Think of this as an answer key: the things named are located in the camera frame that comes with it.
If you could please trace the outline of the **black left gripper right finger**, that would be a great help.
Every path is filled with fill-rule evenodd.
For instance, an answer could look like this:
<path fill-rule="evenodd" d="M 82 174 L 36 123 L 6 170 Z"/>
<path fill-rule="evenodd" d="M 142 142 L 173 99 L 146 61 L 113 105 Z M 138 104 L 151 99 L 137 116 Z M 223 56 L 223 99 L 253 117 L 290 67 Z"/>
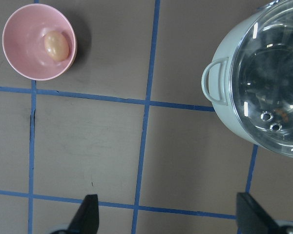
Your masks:
<path fill-rule="evenodd" d="M 249 193 L 236 195 L 236 222 L 242 234 L 276 234 L 279 225 Z"/>

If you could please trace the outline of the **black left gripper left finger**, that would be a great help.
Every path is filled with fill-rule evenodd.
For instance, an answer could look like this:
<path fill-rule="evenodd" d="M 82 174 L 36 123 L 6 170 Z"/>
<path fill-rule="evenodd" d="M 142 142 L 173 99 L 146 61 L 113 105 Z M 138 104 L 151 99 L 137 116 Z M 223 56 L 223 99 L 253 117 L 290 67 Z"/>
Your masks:
<path fill-rule="evenodd" d="M 96 234 L 99 228 L 97 195 L 86 195 L 68 228 L 68 234 Z"/>

